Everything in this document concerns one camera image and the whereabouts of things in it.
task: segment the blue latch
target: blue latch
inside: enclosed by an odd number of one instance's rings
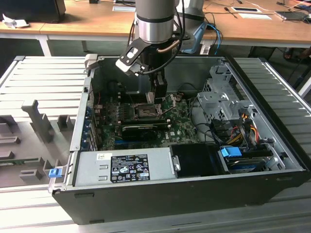
[[[53,168],[50,169],[49,177],[50,178],[61,178],[62,177],[62,168]]]
[[[241,151],[238,147],[225,147],[221,149],[223,157],[240,157]]]

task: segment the motherboard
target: motherboard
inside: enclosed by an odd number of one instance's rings
[[[167,95],[161,104],[110,98],[102,103],[98,132],[102,150],[168,147],[199,142],[189,116],[189,100]]]

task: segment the white table leg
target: white table leg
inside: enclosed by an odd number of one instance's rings
[[[37,40],[40,42],[44,56],[51,56],[47,35],[38,35]]]
[[[298,94],[304,98],[308,92],[311,90],[311,77],[308,79],[308,81],[302,86]]]
[[[85,40],[82,41],[82,48],[83,48],[83,52],[88,52],[87,44]]]

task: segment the power supply label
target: power supply label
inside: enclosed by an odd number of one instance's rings
[[[148,180],[150,171],[146,154],[111,156],[112,183]]]

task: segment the floor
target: floor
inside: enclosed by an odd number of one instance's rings
[[[26,56],[43,56],[40,44],[36,40],[24,40],[24,39],[0,39],[2,49],[0,50],[0,75],[7,69],[12,60],[17,55]],[[86,55],[82,49],[82,43],[80,41],[50,41],[50,48],[53,56],[84,56]],[[120,55],[125,49],[125,42],[98,42],[87,41],[87,47],[89,53],[97,53],[100,55]],[[286,80],[288,80],[292,71],[297,67],[297,63],[287,62],[283,59],[282,50],[284,48],[278,48],[274,51],[273,55],[269,59],[269,63],[274,69]],[[227,46],[222,45],[218,55],[229,54],[233,57],[247,57],[250,51],[250,47],[247,46]],[[294,84],[297,77],[304,72],[306,64],[298,66],[293,73],[289,83]],[[306,96],[306,101],[311,102],[311,93]]]

